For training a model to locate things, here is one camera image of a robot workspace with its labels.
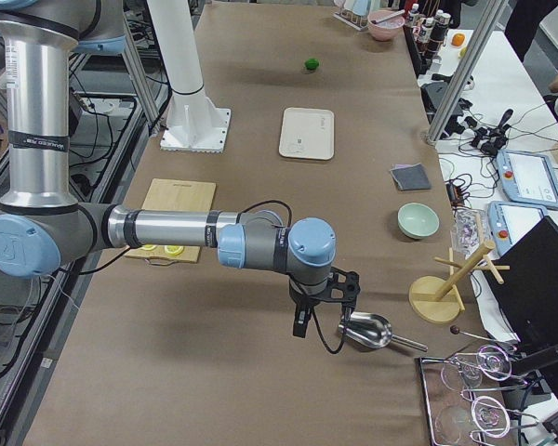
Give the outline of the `green lime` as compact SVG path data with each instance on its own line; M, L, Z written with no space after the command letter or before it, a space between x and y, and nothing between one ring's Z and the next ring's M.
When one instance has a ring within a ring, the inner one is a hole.
M304 67L307 72L315 72L320 66L320 61L316 58L306 59Z

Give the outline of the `beige tray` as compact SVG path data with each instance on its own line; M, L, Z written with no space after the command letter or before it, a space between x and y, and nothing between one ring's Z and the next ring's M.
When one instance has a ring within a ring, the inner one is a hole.
M330 110L284 110L279 153L286 158L328 161L334 156L334 118Z

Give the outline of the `black metal glass tray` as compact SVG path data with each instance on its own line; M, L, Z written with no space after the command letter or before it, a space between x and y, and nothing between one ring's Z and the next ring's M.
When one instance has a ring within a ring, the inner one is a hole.
M517 445L542 426L526 410L504 400L528 398L535 381L513 373L505 353L493 346L447 358L418 359L431 445Z

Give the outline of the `metal scoop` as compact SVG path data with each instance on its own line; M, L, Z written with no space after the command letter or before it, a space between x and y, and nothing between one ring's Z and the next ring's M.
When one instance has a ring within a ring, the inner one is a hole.
M355 311L347 321L339 323L339 330L367 348L385 348L395 343L421 352L428 351L426 345L395 334L391 323L376 313Z

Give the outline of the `wooden mug tree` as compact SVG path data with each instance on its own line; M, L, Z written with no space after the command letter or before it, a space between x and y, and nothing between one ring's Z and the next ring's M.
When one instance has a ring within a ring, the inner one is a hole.
M408 300L412 309L425 321L446 324L454 321L464 310L465 306L457 288L458 282L468 276L475 269L489 270L498 284L503 284L502 271L508 271L510 266L497 266L489 257L495 244L486 240L462 263L452 260L450 250L449 259L434 260L449 266L449 276L442 279L435 276L423 276L416 279L409 287Z

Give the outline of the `mint green bowl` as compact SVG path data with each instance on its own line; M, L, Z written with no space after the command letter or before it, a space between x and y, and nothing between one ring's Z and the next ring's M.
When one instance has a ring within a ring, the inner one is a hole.
M440 228L440 219L427 205L406 203L397 212L399 230L407 237L422 240L432 236Z

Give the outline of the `grey folded cloth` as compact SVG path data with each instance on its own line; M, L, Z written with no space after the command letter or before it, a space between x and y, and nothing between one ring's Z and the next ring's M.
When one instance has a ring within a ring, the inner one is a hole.
M397 164L390 173L398 190L429 190L432 187L422 164Z

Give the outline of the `wooden cutting board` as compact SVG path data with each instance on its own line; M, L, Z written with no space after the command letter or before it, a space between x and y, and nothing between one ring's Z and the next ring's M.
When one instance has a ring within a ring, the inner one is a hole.
M176 179L154 178L147 191L143 208L155 211L208 212L213 203L217 185L211 182L198 182ZM145 260L155 266L168 266L174 263L197 263L201 248L186 246L180 256L167 256L164 245L157 244L151 252L133 249L125 253L127 258Z

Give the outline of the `blue teach pendant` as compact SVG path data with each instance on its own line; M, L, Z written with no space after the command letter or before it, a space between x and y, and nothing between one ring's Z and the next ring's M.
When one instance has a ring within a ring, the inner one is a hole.
M541 205L493 201L487 209L498 255L503 256L548 214Z
M547 155L502 149L496 160L501 186L511 201L558 210L558 179Z

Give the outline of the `black monitor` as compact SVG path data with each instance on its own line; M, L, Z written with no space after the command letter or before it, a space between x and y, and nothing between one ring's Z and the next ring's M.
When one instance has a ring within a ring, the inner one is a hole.
M533 355L558 345L558 227L546 216L498 262L508 265L502 285L490 287L519 349Z

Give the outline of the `pink bowl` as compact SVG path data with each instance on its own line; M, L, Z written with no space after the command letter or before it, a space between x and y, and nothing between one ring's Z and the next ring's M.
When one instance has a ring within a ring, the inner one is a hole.
M405 24L404 11L376 10L367 16L367 28L374 40L392 40Z

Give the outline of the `orange fruit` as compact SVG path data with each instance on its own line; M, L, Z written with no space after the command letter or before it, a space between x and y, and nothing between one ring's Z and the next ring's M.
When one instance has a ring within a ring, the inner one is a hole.
M455 33L451 39L451 45L453 47L462 47L465 41L464 33Z

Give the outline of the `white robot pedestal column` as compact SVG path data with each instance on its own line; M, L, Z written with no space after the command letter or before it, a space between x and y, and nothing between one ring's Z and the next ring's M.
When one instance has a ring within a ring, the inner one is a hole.
M232 112L206 94L188 3L150 1L148 8L172 92L161 148L223 152Z

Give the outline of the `aluminium frame post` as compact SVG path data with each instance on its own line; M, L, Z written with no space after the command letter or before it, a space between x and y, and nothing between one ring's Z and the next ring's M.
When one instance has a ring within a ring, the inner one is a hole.
M458 67L444 94L443 100L434 115L430 127L425 136L425 141L435 146L440 139L445 126L458 104L461 93L472 74L472 71L482 55L483 50L494 31L507 0L489 0L486 3L486 11L480 18L472 37L467 45L465 56L460 60Z

